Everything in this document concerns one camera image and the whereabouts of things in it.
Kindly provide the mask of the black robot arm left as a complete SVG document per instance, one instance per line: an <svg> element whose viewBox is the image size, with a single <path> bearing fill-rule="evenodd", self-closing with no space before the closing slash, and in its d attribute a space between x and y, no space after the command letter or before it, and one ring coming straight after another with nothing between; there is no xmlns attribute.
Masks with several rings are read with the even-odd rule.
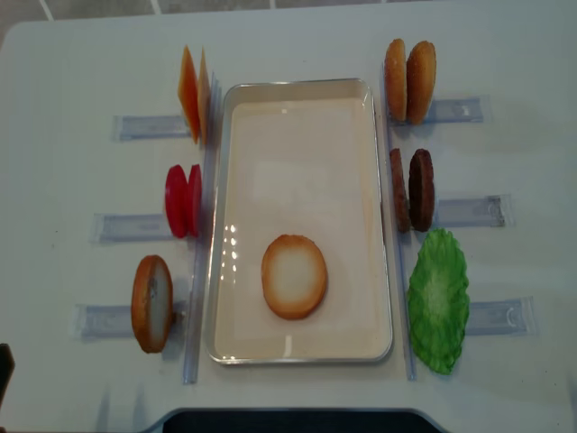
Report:
<svg viewBox="0 0 577 433"><path fill-rule="evenodd" d="M14 372L14 357L10 346L0 345L0 404L3 402L8 384Z"/></svg>

